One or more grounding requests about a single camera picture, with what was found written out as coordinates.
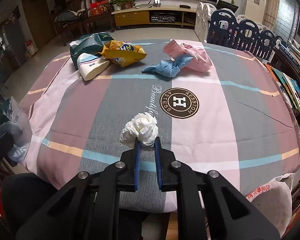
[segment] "tv cabinet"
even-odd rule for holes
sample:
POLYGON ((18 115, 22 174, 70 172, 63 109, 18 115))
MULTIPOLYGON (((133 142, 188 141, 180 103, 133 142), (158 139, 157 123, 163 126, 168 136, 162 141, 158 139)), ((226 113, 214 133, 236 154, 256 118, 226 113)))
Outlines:
POLYGON ((180 25, 183 26, 192 26, 193 23, 187 22, 187 18, 191 18, 195 21, 196 8, 186 9, 180 8, 177 6, 160 6, 151 8, 140 8, 140 9, 125 9, 120 11, 112 12, 115 19, 115 24, 117 27, 128 26, 128 25, 141 25, 141 24, 162 24, 162 25, 180 25), (150 21, 150 15, 155 14, 156 12, 170 12, 176 14, 176 22, 174 23, 161 23, 150 21))

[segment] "blue crumpled paper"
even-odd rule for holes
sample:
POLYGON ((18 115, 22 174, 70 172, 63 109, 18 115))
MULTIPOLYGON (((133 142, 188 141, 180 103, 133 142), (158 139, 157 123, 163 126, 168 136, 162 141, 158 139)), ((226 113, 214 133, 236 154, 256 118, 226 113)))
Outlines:
POLYGON ((180 69, 185 67, 192 59, 193 57, 185 54, 177 57, 175 61, 162 60, 161 63, 156 66, 146 67, 142 70, 142 73, 158 73, 168 78, 175 77, 180 72, 180 69))

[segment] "tablecloth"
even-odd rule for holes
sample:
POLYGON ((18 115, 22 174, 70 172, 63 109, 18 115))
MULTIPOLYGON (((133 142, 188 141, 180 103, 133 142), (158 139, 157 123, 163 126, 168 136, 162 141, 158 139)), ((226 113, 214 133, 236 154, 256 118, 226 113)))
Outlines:
MULTIPOLYGON (((20 103, 33 130, 24 166, 56 188, 79 171, 102 171, 128 149, 119 143, 126 122, 149 112, 158 120, 162 146, 177 160, 200 172, 218 170, 243 195, 297 171, 298 125, 268 70, 249 52, 177 40, 204 46, 212 69, 185 67, 172 79, 141 73, 170 60, 162 52, 169 41, 131 41, 148 53, 144 60, 126 68, 111 63, 88 82, 69 52, 53 59, 20 103)), ((120 207, 177 209, 175 192, 158 189, 154 160, 153 152, 141 153, 138 191, 121 193, 120 207)))

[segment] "yellow snack bag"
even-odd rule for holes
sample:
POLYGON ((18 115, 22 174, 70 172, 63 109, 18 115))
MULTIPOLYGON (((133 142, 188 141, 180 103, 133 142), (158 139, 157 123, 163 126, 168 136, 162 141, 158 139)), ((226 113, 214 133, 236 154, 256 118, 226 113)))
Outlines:
POLYGON ((113 63, 126 67, 144 59, 147 54, 139 45, 131 45, 122 41, 109 41, 103 45, 101 55, 113 63))

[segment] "white plastic bag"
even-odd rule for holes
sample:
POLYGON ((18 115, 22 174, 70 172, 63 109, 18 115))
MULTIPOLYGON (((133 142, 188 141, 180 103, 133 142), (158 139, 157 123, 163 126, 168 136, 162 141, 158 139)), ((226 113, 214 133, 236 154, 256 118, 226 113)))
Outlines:
POLYGON ((8 152, 9 159, 22 163, 30 147, 32 130, 28 116, 13 97, 1 103, 0 123, 0 137, 9 133, 14 139, 14 146, 8 152))
POLYGON ((248 194, 246 199, 277 228, 282 236, 292 217, 292 197, 288 185, 277 179, 279 178, 274 178, 269 183, 258 187, 248 194))

